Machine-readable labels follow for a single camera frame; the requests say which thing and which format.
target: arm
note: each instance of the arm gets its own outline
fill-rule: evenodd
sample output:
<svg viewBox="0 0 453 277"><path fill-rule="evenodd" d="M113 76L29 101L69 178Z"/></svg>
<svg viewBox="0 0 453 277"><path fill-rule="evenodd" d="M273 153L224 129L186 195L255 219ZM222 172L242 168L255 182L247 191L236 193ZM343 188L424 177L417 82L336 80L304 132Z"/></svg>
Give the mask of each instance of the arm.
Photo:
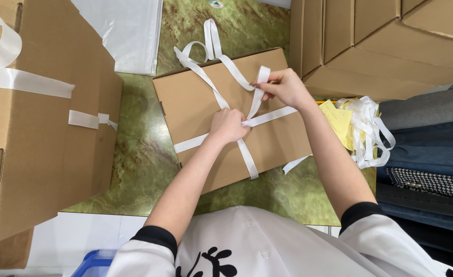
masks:
<svg viewBox="0 0 453 277"><path fill-rule="evenodd" d="M300 112L322 185L338 218L354 204L377 203L360 169L297 74L288 68L272 72L269 80L274 82L255 86L267 92L263 100L276 96Z"/></svg>
<svg viewBox="0 0 453 277"><path fill-rule="evenodd" d="M217 156L225 145L250 131L250 127L242 127L244 120L245 116L238 110L225 108L215 114L209 135L165 189L144 226L168 230L177 244L180 242Z"/></svg>

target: person's left hand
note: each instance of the person's left hand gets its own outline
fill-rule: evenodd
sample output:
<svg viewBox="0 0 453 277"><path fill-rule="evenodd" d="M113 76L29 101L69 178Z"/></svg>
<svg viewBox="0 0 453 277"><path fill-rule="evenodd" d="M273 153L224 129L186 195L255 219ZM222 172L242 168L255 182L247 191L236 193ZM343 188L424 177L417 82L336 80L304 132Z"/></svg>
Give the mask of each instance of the person's left hand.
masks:
<svg viewBox="0 0 453 277"><path fill-rule="evenodd" d="M245 121L245 115L241 111L224 108L215 113L208 137L223 146L236 142L252 129L252 127L242 126L242 121Z"/></svg>

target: black sleeve trim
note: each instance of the black sleeve trim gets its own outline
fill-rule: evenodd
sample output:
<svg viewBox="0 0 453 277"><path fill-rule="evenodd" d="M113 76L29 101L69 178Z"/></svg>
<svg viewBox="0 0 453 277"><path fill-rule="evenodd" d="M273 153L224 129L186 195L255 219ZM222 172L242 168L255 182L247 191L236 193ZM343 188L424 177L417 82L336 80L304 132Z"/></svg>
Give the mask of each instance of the black sleeve trim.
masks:
<svg viewBox="0 0 453 277"><path fill-rule="evenodd" d="M353 223L372 214L381 214L387 216L379 207L379 205L372 202L360 202L349 207L343 213L343 216L341 216L341 231L339 231L339 234L342 234L346 230L346 228L348 228Z"/></svg>
<svg viewBox="0 0 453 277"><path fill-rule="evenodd" d="M173 258L177 257L177 241L175 237L167 230L158 226L144 226L137 231L136 236L131 240L154 243L170 249L173 253Z"/></svg>

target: forearm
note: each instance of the forearm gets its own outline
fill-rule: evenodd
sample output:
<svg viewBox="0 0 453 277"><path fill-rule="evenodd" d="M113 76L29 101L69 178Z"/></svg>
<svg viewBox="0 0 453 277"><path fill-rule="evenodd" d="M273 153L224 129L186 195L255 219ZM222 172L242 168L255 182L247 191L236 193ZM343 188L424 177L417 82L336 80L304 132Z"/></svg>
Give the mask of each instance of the forearm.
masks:
<svg viewBox="0 0 453 277"><path fill-rule="evenodd" d="M374 202L365 177L315 101L299 109L324 190L339 219L352 205Z"/></svg>
<svg viewBox="0 0 453 277"><path fill-rule="evenodd" d="M168 230L179 243L190 223L211 166L223 147L214 137L207 136L165 189L144 225Z"/></svg>

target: white t-shirt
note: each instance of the white t-shirt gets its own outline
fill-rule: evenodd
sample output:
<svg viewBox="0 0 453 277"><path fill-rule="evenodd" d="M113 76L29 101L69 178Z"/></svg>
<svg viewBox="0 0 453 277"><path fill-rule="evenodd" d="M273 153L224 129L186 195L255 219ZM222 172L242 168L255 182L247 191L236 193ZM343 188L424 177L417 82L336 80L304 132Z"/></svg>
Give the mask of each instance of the white t-shirt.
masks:
<svg viewBox="0 0 453 277"><path fill-rule="evenodd" d="M359 204L339 238L249 206L193 217L178 248L167 230L146 226L117 251L107 277L445 276L392 219L361 212L377 205Z"/></svg>

